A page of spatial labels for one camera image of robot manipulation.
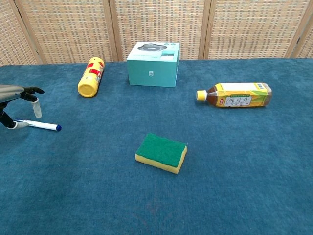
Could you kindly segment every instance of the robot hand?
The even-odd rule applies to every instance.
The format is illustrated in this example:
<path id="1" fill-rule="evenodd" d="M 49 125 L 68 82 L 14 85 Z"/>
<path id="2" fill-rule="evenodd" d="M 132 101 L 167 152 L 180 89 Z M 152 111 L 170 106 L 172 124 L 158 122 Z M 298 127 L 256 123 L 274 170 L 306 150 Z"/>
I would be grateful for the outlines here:
<path id="1" fill-rule="evenodd" d="M 8 129 L 20 129 L 28 126 L 26 122 L 16 122 L 4 111 L 7 104 L 15 99 L 21 98 L 32 102 L 33 110 L 37 118 L 41 118 L 39 99 L 34 93 L 45 93 L 38 87 L 19 87 L 13 85 L 0 85 L 0 122 Z"/>

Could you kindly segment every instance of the yellow sponge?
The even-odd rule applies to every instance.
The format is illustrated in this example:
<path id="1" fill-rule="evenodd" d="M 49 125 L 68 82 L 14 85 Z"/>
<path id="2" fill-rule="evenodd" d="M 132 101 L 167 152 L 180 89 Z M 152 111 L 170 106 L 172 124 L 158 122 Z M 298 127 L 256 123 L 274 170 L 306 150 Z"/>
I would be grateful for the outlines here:
<path id="1" fill-rule="evenodd" d="M 136 151 L 135 159 L 138 162 L 178 174 L 186 152 L 187 146 L 184 143 L 147 134 Z"/>

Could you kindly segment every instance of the woven panel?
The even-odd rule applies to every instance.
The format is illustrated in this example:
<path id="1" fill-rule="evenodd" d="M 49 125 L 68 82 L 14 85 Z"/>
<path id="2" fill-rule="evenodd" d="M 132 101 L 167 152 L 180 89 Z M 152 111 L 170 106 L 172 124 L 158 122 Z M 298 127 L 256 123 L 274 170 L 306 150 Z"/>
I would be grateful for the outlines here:
<path id="1" fill-rule="evenodd" d="M 182 59 L 197 59 L 204 0 L 116 0 L 123 59 L 136 42 L 180 42 Z"/>
<path id="2" fill-rule="evenodd" d="M 217 0 L 209 59 L 284 57 L 308 0 Z"/>
<path id="3" fill-rule="evenodd" d="M 37 63 L 7 0 L 0 1 L 0 30 L 0 65 Z"/>
<path id="4" fill-rule="evenodd" d="M 298 57 L 313 58 L 313 27 L 307 35 Z"/>
<path id="5" fill-rule="evenodd" d="M 102 0 L 21 3 L 48 63 L 112 61 Z"/>

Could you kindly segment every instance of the table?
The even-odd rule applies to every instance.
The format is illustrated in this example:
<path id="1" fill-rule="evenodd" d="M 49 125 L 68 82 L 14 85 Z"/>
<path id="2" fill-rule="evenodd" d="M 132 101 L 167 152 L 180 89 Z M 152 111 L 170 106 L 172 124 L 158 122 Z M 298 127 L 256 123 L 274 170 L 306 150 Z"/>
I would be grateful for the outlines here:
<path id="1" fill-rule="evenodd" d="M 97 96 L 86 63 L 0 67 L 0 84 L 38 86 L 41 122 L 0 126 L 3 234 L 312 234 L 313 59 L 180 61 L 175 88 L 131 86 L 106 63 Z M 196 91 L 266 82 L 268 106 L 217 108 Z M 14 100 L 13 118 L 36 120 Z M 184 142 L 178 175 L 134 159 L 147 133 Z"/>

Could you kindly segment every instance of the teal box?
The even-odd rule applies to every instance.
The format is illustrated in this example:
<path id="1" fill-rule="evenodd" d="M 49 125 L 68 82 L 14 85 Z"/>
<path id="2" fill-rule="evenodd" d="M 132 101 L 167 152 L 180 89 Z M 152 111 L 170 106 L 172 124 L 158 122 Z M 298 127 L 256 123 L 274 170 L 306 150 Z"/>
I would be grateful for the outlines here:
<path id="1" fill-rule="evenodd" d="M 179 43 L 138 42 L 127 57 L 131 85 L 175 87 Z"/>

